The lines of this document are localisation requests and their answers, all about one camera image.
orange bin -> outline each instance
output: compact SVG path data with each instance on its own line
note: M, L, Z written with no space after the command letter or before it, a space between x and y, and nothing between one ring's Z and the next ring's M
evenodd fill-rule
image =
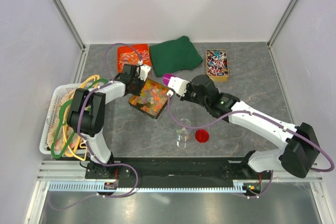
M142 61L148 66L152 66L151 58L149 55L149 46L147 44L131 45L139 53L142 53ZM125 63L136 65L138 64L138 55L129 47L118 47L117 49L117 69L118 73L121 73Z

white plastic basket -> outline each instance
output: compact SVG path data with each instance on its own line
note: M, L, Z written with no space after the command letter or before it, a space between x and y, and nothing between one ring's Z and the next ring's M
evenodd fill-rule
M40 142L40 151L43 154L51 154L51 152L47 149L48 144L47 144L47 138L48 138L48 133L50 130L50 127L54 124L54 121L57 117L57 109L59 106L59 103L61 102L61 99L71 90L78 88L81 85L81 83L73 83L73 84L68 84L68 85L62 85L57 87L54 90L54 93L52 95L49 111L47 114L46 122L44 124L43 132L42 132L42 137L41 137L41 142ZM85 150L78 149L76 154L84 154Z

white wall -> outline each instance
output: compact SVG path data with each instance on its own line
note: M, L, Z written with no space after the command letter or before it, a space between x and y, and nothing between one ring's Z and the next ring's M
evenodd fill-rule
M0 0L0 222L22 223L42 155L49 99L80 50L51 0Z
M87 44L267 41L290 0L62 0Z
M300 0L273 47L295 121L314 127L321 147L334 161L335 42L335 0ZM325 159L320 161L328 167ZM336 172L323 174L336 211L335 179Z

gray tabletop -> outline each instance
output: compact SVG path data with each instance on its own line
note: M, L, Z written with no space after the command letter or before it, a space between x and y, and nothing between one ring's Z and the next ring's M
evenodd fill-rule
M93 74L107 78L104 53L110 45L91 45L82 81ZM195 43L199 54L205 58L206 49L226 49L230 77L227 82L216 82L221 92L230 93L251 107L282 121L290 121L284 96L279 85L265 42ZM108 64L117 74L117 49L108 53ZM205 74L203 61L192 71L182 70L175 75L192 80ZM154 73L149 77L159 83ZM130 95L106 105L103 135L115 157L167 157L167 156L245 156L251 150L265 151L275 148L269 141L243 127L224 121L206 128L209 140L196 141L194 132L186 148L176 144L176 130L168 110L155 121L130 107ZM204 125L214 120L204 108L177 97L172 100L172 112L177 118L188 118L192 125Z

folded green fabric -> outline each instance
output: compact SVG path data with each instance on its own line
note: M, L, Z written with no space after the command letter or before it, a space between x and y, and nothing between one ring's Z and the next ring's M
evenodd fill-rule
M149 50L157 77L182 69L193 70L203 61L187 36L150 46Z

